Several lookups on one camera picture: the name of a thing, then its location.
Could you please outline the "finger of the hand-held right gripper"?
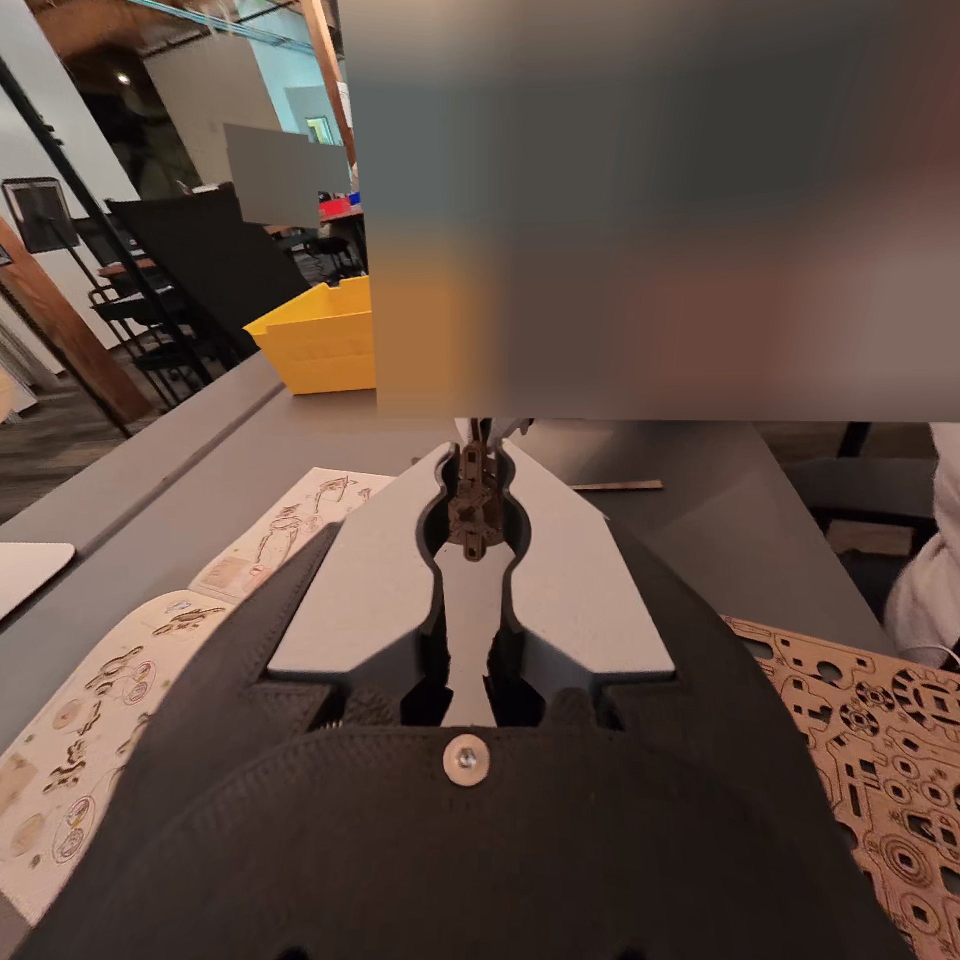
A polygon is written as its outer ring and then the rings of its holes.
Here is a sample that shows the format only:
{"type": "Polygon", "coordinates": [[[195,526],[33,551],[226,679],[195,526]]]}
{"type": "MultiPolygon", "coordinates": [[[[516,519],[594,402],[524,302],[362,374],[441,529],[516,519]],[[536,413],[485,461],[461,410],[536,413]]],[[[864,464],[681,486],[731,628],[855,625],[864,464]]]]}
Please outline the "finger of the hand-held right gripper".
{"type": "Polygon", "coordinates": [[[526,434],[530,427],[529,417],[456,417],[454,425],[464,446],[478,444],[490,450],[498,442],[509,438],[516,431],[526,434]]]}

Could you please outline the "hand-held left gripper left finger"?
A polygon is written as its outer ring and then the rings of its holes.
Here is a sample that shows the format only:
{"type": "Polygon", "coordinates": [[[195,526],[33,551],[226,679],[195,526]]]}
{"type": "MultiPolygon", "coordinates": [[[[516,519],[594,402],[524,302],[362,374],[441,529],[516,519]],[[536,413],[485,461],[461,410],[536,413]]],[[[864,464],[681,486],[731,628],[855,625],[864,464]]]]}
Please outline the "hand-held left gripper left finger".
{"type": "Polygon", "coordinates": [[[450,537],[459,447],[439,445],[343,522],[268,664],[270,678],[419,683],[445,630],[436,555],[450,537]]]}

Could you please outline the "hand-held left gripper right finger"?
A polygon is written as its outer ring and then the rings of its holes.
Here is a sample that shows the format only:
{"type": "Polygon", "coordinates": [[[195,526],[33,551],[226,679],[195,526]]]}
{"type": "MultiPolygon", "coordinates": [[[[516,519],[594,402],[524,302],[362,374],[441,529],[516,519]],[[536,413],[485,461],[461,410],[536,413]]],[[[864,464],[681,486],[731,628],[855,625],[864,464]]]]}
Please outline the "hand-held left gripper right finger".
{"type": "Polygon", "coordinates": [[[513,553],[502,623],[527,685],[664,681],[676,667],[604,514],[510,440],[500,446],[513,553]]]}

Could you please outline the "small brown wooden model assembly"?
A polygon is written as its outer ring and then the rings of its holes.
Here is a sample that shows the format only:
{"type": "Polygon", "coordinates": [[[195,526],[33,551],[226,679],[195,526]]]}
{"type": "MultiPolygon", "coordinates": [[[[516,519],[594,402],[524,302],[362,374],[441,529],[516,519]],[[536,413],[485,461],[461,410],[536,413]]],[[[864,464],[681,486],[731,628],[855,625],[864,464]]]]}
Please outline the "small brown wooden model assembly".
{"type": "Polygon", "coordinates": [[[463,557],[480,562],[487,549],[503,542],[503,505],[498,486],[498,459],[481,439],[461,450],[458,484],[448,504],[448,541],[463,557]]]}

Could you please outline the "laser-cut wooden parts sheet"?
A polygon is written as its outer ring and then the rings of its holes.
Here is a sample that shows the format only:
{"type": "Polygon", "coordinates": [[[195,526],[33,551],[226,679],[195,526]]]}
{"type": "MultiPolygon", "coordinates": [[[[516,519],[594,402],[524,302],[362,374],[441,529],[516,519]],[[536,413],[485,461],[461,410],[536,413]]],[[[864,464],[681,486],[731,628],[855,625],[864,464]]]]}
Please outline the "laser-cut wooden parts sheet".
{"type": "Polygon", "coordinates": [[[907,946],[957,959],[958,675],[724,620],[804,737],[852,857],[907,946]]]}

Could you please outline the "yellow plastic bin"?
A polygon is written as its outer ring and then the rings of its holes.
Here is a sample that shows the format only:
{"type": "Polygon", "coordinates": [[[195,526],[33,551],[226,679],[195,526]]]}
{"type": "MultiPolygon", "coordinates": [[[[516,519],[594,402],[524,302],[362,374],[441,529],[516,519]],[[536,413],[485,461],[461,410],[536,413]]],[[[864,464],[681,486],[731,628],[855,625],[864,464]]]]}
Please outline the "yellow plastic bin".
{"type": "Polygon", "coordinates": [[[377,387],[370,280],[312,287],[245,326],[293,395],[377,387]]]}

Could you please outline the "dark grey chair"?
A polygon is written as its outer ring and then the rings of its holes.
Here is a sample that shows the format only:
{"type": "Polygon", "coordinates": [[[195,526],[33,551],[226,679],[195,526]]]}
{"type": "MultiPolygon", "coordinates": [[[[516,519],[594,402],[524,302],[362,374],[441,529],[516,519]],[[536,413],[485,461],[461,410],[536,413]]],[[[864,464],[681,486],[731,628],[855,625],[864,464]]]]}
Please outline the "dark grey chair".
{"type": "Polygon", "coordinates": [[[782,469],[823,534],[834,522],[899,527],[915,557],[937,531],[933,510],[935,458],[871,458],[863,454],[872,425],[852,421],[837,454],[791,462],[782,469]]]}

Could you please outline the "illustrated instruction booklet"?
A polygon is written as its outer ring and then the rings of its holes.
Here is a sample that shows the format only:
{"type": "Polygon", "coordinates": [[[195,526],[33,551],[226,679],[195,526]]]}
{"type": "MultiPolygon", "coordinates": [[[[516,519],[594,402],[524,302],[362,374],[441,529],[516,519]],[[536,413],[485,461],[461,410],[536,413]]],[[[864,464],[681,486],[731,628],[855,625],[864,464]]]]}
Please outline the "illustrated instruction booklet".
{"type": "Polygon", "coordinates": [[[4,751],[1,890],[29,927],[90,846],[147,724],[213,630],[392,481],[309,470],[185,589],[151,599],[114,626],[4,751]]]}

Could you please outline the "grey panel board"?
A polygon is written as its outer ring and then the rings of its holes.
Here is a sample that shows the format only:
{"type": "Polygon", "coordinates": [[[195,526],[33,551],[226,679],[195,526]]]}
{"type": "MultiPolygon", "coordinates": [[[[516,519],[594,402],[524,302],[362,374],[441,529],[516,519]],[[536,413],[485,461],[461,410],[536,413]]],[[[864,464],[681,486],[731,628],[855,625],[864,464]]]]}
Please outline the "grey panel board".
{"type": "Polygon", "coordinates": [[[231,183],[244,222],[317,229],[320,193],[347,194],[352,175],[344,146],[282,130],[223,126],[231,183]]]}

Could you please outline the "white flat pad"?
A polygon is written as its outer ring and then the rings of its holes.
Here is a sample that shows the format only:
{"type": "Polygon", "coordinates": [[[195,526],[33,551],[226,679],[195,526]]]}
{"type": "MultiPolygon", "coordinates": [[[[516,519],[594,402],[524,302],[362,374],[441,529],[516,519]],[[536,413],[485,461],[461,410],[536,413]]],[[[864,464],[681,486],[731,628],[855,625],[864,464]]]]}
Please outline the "white flat pad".
{"type": "Polygon", "coordinates": [[[75,555],[70,543],[1,542],[1,619],[58,575],[75,555]]]}

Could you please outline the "person's white clothing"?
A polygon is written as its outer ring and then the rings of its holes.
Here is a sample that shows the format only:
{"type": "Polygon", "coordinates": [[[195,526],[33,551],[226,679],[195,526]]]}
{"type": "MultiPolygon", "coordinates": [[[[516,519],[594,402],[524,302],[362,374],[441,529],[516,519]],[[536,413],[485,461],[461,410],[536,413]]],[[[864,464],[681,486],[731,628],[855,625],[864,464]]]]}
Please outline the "person's white clothing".
{"type": "Polygon", "coordinates": [[[931,423],[939,462],[933,478],[937,531],[894,582],[884,628],[905,660],[959,667],[959,424],[931,423]]]}

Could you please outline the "wooden ceiling beam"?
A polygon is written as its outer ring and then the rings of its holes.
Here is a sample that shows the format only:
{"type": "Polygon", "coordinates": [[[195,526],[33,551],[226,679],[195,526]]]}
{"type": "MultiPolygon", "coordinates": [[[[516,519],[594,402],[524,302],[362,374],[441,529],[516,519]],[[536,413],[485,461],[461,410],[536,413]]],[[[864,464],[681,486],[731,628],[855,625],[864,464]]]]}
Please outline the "wooden ceiling beam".
{"type": "Polygon", "coordinates": [[[324,82],[328,101],[346,152],[350,168],[356,166],[356,151],[352,121],[343,99],[343,78],[330,33],[322,1],[300,1],[299,5],[307,23],[310,41],[324,82]]]}

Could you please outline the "black slanted metal pole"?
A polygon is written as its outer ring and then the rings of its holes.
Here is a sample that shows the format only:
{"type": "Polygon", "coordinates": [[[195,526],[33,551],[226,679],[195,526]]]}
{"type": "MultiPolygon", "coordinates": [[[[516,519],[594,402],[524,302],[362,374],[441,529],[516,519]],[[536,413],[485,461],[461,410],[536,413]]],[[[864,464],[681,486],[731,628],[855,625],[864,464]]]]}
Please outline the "black slanted metal pole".
{"type": "MultiPolygon", "coordinates": [[[[202,385],[209,385],[212,382],[210,370],[196,346],[200,340],[197,337],[192,339],[187,337],[185,327],[181,324],[179,316],[169,308],[174,305],[174,299],[171,299],[168,294],[162,294],[160,287],[154,286],[144,269],[141,268],[139,261],[134,256],[133,249],[126,243],[116,228],[112,215],[90,193],[90,189],[67,157],[64,142],[57,138],[54,127],[44,121],[42,114],[31,102],[3,57],[1,57],[1,86],[6,97],[27,124],[39,146],[54,163],[60,179],[69,187],[73,196],[83,207],[87,219],[91,225],[94,225],[95,232],[102,236],[103,241],[113,251],[115,261],[113,266],[119,266],[120,272],[126,273],[128,281],[139,291],[142,309],[137,316],[146,319],[140,318],[137,322],[147,326],[148,330],[153,333],[157,333],[158,330],[165,331],[168,341],[177,344],[173,353],[178,352],[179,359],[194,371],[196,378],[202,385]]],[[[62,345],[57,338],[51,339],[46,328],[34,322],[33,315],[30,315],[28,326],[37,334],[41,342],[48,349],[51,349],[54,356],[68,368],[71,375],[77,379],[82,389],[97,404],[110,422],[124,437],[131,437],[133,434],[129,425],[134,422],[131,418],[132,414],[126,420],[122,419],[121,415],[114,410],[114,407],[101,396],[102,390],[94,389],[91,375],[76,368],[73,355],[62,349],[62,345]]]]}

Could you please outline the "framed tablet on stand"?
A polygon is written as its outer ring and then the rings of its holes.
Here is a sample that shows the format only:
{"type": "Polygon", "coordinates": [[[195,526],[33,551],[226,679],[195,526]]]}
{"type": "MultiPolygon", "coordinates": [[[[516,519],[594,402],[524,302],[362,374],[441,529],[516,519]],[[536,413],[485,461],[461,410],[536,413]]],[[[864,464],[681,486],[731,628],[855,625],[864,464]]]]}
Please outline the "framed tablet on stand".
{"type": "Polygon", "coordinates": [[[45,254],[79,245],[80,237],[57,178],[11,177],[2,180],[1,187],[29,254],[45,254]]]}

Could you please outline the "brown wooden post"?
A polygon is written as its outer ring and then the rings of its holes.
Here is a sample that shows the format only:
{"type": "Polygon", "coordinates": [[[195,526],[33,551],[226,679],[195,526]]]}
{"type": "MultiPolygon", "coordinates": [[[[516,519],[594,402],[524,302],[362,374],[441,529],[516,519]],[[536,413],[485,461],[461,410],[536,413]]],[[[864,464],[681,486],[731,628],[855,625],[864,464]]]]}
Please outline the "brown wooden post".
{"type": "Polygon", "coordinates": [[[153,412],[152,403],[6,220],[1,221],[1,247],[3,299],[109,422],[124,438],[131,438],[130,426],[153,412]]]}

